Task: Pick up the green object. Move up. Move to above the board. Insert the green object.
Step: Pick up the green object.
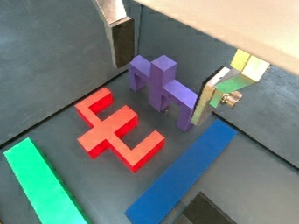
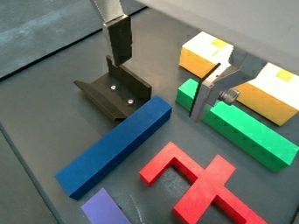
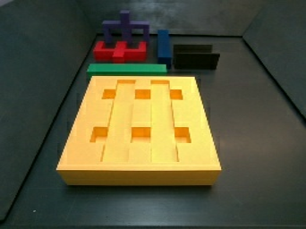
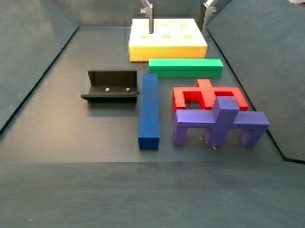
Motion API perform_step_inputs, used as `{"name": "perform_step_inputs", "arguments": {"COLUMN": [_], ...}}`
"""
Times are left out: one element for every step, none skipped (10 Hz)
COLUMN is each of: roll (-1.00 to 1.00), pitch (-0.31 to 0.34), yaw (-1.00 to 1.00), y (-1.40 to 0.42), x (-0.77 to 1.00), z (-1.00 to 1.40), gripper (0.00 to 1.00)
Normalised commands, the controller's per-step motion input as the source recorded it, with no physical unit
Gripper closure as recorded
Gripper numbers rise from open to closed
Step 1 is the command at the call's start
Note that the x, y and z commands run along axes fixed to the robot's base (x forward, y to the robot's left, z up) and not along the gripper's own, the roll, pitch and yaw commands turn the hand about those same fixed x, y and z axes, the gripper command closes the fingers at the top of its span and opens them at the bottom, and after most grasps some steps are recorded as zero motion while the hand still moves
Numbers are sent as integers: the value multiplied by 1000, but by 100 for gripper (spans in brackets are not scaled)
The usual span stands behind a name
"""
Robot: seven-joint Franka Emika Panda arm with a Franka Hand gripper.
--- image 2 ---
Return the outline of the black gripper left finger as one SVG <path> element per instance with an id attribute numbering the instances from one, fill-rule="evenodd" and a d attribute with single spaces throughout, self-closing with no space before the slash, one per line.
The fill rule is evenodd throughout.
<path id="1" fill-rule="evenodd" d="M 102 18 L 110 55 L 119 67 L 132 58 L 131 17 L 124 13 L 119 0 L 90 1 Z"/>

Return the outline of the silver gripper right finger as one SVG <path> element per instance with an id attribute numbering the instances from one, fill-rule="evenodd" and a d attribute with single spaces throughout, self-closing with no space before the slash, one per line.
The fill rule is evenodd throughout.
<path id="1" fill-rule="evenodd" d="M 216 101 L 228 105 L 238 99 L 240 84 L 258 77 L 258 57 L 248 52 L 232 52 L 227 62 L 219 62 L 200 79 L 191 104 L 190 118 L 198 123 L 206 115 L 207 107 Z"/>

